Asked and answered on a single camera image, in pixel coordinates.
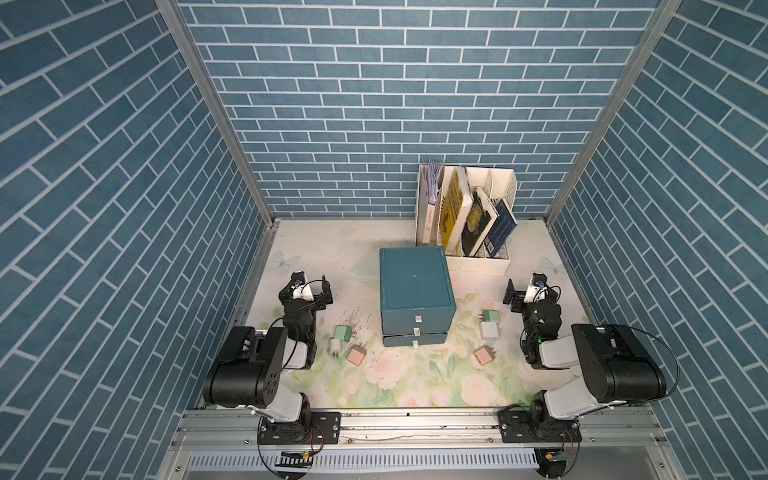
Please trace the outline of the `teal drawer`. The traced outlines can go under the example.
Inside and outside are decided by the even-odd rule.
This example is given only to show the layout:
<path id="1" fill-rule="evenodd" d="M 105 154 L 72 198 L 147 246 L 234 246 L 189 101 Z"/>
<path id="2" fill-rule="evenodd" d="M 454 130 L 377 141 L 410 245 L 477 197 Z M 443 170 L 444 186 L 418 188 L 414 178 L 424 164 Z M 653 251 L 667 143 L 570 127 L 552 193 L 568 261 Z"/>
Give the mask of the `teal drawer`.
<path id="1" fill-rule="evenodd" d="M 382 332 L 385 336 L 421 335 L 447 333 L 452 325 L 448 317 L 410 315 L 390 316 L 382 319 Z"/>
<path id="2" fill-rule="evenodd" d="M 447 333 L 431 333 L 426 335 L 393 335 L 384 336 L 383 345 L 387 348 L 393 347 L 421 347 L 425 345 L 444 344 L 447 340 Z"/>

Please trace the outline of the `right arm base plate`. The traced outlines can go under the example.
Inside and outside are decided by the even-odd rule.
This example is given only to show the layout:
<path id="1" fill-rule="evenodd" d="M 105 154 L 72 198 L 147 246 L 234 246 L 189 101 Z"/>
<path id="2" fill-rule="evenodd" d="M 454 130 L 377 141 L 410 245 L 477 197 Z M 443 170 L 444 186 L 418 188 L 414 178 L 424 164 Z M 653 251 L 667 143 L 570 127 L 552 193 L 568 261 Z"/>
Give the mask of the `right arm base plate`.
<path id="1" fill-rule="evenodd" d="M 529 409 L 505 408 L 497 413 L 504 443 L 579 443 L 582 435 L 576 420 L 557 420 Z"/>

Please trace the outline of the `teal drawer cabinet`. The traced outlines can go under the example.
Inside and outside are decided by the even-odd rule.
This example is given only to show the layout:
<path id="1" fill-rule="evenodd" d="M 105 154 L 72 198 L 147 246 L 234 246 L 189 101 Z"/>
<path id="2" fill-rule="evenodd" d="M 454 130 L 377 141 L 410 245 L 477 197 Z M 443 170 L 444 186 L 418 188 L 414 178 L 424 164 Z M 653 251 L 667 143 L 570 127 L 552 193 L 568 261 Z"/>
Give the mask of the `teal drawer cabinet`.
<path id="1" fill-rule="evenodd" d="M 381 321 L 410 315 L 453 320 L 456 298 L 442 247 L 382 248 L 379 272 Z"/>

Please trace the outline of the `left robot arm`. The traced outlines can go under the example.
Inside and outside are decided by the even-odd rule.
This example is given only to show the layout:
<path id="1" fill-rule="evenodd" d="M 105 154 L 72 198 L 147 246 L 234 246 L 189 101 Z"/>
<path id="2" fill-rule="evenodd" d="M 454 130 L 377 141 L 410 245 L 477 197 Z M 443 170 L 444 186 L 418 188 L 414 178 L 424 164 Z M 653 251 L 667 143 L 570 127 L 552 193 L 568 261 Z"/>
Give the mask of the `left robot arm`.
<path id="1" fill-rule="evenodd" d="M 333 303 L 330 282 L 296 271 L 278 293 L 283 314 L 260 332 L 233 327 L 203 384 L 208 405 L 248 408 L 280 427 L 309 427 L 309 399 L 281 383 L 287 370 L 308 370 L 317 353 L 317 313 Z"/>

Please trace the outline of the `pink plug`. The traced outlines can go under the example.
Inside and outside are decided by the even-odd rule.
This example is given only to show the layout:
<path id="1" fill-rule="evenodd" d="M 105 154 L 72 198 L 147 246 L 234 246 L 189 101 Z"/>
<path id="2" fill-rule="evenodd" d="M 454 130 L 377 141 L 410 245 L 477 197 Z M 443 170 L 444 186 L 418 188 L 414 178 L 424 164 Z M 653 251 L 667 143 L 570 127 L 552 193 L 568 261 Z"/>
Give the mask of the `pink plug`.
<path id="1" fill-rule="evenodd" d="M 359 367 L 364 362 L 367 351 L 359 345 L 353 345 L 347 354 L 347 361 L 352 365 Z"/>
<path id="2" fill-rule="evenodd" d="M 484 345 L 473 353 L 473 358 L 479 366 L 485 366 L 495 360 L 495 353 L 489 346 Z"/>

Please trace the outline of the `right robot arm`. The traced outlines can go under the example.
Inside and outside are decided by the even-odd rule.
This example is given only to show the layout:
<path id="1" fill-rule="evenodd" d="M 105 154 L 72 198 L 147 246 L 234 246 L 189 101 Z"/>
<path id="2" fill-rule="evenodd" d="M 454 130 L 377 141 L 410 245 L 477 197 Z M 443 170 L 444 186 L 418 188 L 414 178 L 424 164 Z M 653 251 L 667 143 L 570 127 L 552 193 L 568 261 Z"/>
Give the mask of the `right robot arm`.
<path id="1" fill-rule="evenodd" d="M 662 400 L 676 389 L 679 380 L 667 382 L 638 339 L 638 329 L 575 323 L 562 334 L 560 296 L 558 286 L 549 284 L 545 274 L 535 272 L 523 290 L 509 281 L 503 297 L 503 303 L 521 315 L 519 347 L 530 367 L 580 370 L 566 384 L 535 394 L 528 408 L 531 423 L 574 421 L 606 408 Z"/>

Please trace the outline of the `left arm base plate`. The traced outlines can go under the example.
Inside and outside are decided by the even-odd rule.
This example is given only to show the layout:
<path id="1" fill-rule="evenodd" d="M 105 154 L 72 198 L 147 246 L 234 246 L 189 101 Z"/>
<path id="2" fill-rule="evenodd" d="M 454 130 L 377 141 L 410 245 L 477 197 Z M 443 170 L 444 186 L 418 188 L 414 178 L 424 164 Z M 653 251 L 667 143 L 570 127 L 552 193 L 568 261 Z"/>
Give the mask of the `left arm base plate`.
<path id="1" fill-rule="evenodd" d="M 295 422 L 266 421 L 258 432 L 259 445 L 335 445 L 339 441 L 342 415 L 339 411 L 301 414 Z"/>

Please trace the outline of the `green plug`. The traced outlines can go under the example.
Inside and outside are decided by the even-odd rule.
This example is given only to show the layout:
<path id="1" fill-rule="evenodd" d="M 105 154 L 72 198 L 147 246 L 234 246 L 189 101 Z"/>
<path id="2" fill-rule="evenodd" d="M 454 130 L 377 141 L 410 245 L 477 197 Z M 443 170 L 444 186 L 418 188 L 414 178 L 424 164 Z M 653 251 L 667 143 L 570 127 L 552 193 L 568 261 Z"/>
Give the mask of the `green plug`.
<path id="1" fill-rule="evenodd" d="M 499 323 L 501 321 L 501 313 L 498 310 L 484 309 L 482 312 L 482 321 Z"/>
<path id="2" fill-rule="evenodd" d="M 352 328 L 347 325 L 337 325 L 334 331 L 334 338 L 342 342 L 349 342 L 352 337 Z"/>

